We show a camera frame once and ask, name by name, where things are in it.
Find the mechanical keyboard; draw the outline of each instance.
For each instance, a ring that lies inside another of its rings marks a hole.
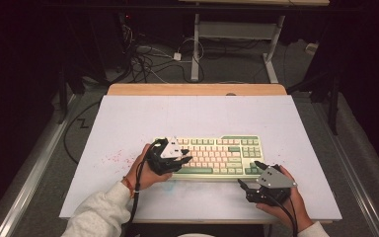
[[[254,163],[265,162],[256,135],[225,135],[219,138],[177,137],[181,149],[192,159],[172,180],[234,181],[255,180],[262,173]]]

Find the person's left hand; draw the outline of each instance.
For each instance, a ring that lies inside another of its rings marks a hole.
[[[144,146],[143,151],[134,161],[133,165],[130,168],[130,171],[128,171],[128,174],[125,176],[130,181],[134,189],[135,189],[135,184],[136,184],[136,174],[137,174],[138,164],[140,164],[140,162],[143,161],[143,157],[146,155],[146,152],[149,146],[150,144],[146,144]],[[153,172],[150,169],[149,164],[145,162],[143,166],[143,170],[141,172],[141,177],[140,177],[140,190],[147,189],[157,182],[167,181],[171,177],[172,177],[172,173],[167,173],[162,176],[157,175],[155,172]],[[127,183],[125,180],[122,180],[122,183],[127,186]]]

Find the desk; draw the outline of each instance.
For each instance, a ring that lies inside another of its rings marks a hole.
[[[216,4],[257,4],[257,5],[283,5],[283,6],[328,6],[329,0],[181,0]],[[231,22],[202,22],[199,14],[195,14],[193,33],[193,57],[191,65],[191,81],[198,81],[199,68],[199,38],[228,38],[270,40],[268,53],[263,54],[265,69],[270,83],[278,83],[275,70],[272,66],[272,57],[278,43],[285,16],[279,16],[276,24],[231,23]]]
[[[223,96],[229,92],[239,96]],[[101,103],[60,217],[70,217],[84,198],[107,190],[125,175],[153,137],[211,137],[223,132],[258,134],[265,161],[284,165],[296,178],[311,218],[341,219],[295,105],[282,86],[275,84],[112,85]],[[155,184],[141,192],[134,218],[136,223],[275,221],[246,201],[236,181]]]

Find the green spacebar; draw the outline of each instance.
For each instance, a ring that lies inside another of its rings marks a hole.
[[[212,168],[182,168],[176,174],[212,174]]]

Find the person's right hand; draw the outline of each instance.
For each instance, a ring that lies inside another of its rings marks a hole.
[[[291,174],[282,166],[279,166],[281,169],[281,173],[294,181],[294,178]],[[298,193],[297,188],[291,188],[291,196],[292,203],[294,205],[295,214],[297,217],[297,226],[298,232],[303,231],[309,226],[313,225],[313,221],[310,219],[309,215],[306,211],[306,206],[304,205],[303,197]],[[293,206],[291,205],[291,201],[288,199],[285,201],[283,206],[290,212],[290,214],[294,218]],[[277,217],[285,226],[292,229],[292,223],[287,214],[279,207],[279,206],[269,206],[264,203],[257,203],[257,208],[263,210],[264,212],[271,214]]]

